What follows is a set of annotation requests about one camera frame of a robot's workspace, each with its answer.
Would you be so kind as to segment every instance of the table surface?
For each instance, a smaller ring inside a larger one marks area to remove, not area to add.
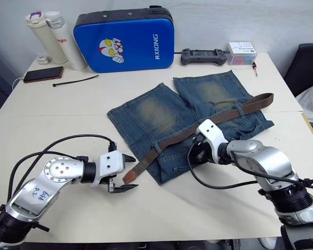
[[[175,91],[173,77],[196,77],[233,70],[245,89],[253,96],[274,93],[274,102],[263,112],[301,111],[302,108],[286,86],[267,53],[256,59],[257,74],[251,65],[215,66],[211,63],[179,63],[175,55],[167,69],[103,73],[96,79],[52,87],[53,83],[85,79],[96,75],[89,68],[74,71],[65,66],[61,79],[23,83],[20,81],[2,106],[0,115],[104,115],[112,108],[137,97],[163,82]],[[28,70],[56,67],[39,65],[36,61]]]
[[[20,82],[0,110],[0,204],[5,203],[8,179],[14,164],[23,156],[41,151],[53,141],[72,134],[96,133],[117,142],[118,150],[132,155],[125,141],[108,120],[106,112],[164,82],[174,90],[172,77],[202,76],[233,70],[251,95],[275,94],[263,110],[275,126],[254,139],[275,146],[290,159],[302,178],[313,178],[313,134],[304,121],[298,102],[287,88],[270,57],[260,53],[257,73],[251,66],[217,67],[212,64],[181,66],[179,55],[168,69],[104,73],[86,82],[52,87],[53,83],[95,75],[65,68],[63,78]],[[37,65],[29,70],[54,67]],[[74,139],[53,150],[90,159],[107,151],[107,143],[93,138]],[[39,175],[44,157],[30,177]],[[22,177],[27,161],[17,172]],[[134,164],[127,164],[127,169]],[[253,180],[232,166],[202,165],[201,177],[215,185]],[[119,174],[117,185],[123,184]],[[185,173],[159,186],[144,172],[139,186],[122,194],[108,194],[106,186],[88,184],[65,187],[58,201],[41,219],[49,233],[32,230],[31,242],[134,242],[257,238],[280,235],[280,222],[273,205],[257,193],[259,186],[232,190],[210,190]]]
[[[279,148],[300,177],[313,178],[313,134],[300,112],[268,112],[275,126],[254,139]],[[8,179],[23,156],[43,150],[51,142],[72,134],[104,134],[117,142],[118,150],[132,155],[114,126],[103,116],[0,116],[0,204],[5,203]],[[62,142],[53,150],[95,159],[107,151],[98,139]],[[45,156],[30,177],[39,175]],[[31,161],[17,172],[19,180]],[[134,164],[127,164],[130,169]],[[215,185],[253,180],[229,166],[206,164],[197,174]],[[115,178],[117,185],[122,176]],[[31,230],[31,242],[134,242],[258,238],[280,235],[280,222],[273,205],[259,195],[259,185],[232,190],[211,190],[189,172],[159,186],[144,172],[139,186],[122,194],[108,194],[105,185],[70,185],[41,219],[51,230]]]

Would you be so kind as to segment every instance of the belt loop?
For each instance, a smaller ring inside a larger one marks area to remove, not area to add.
[[[245,115],[245,113],[244,113],[244,111],[242,110],[242,108],[241,108],[240,105],[237,105],[237,106],[236,106],[236,109],[238,110],[240,116],[244,116],[244,115]]]
[[[152,146],[155,148],[155,150],[157,151],[157,153],[158,153],[159,155],[163,155],[163,151],[162,151],[161,148],[159,147],[158,142],[155,142]]]

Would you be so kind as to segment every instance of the small red tool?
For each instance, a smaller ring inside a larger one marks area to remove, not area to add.
[[[252,69],[255,71],[255,75],[257,76],[257,71],[256,71],[256,63],[252,63]]]

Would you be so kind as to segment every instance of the white thermos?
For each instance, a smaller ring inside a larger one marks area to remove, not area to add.
[[[44,48],[49,53],[52,61],[56,64],[64,64],[67,58],[59,46],[57,39],[53,36],[45,21],[45,15],[41,11],[26,16],[27,26],[35,33]]]
[[[82,70],[87,67],[80,50],[69,31],[60,11],[48,11],[45,13],[47,25],[63,49],[68,61],[75,70]]]

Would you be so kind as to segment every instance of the denim shorts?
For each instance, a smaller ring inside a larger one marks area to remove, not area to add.
[[[154,89],[110,110],[107,115],[138,160],[152,147],[159,152],[148,172],[159,183],[189,170],[187,153],[192,137],[161,151],[167,140],[196,122],[233,108],[252,98],[232,71],[202,77],[174,78],[179,94],[160,83]],[[261,111],[218,124],[225,138],[246,140],[273,126]]]

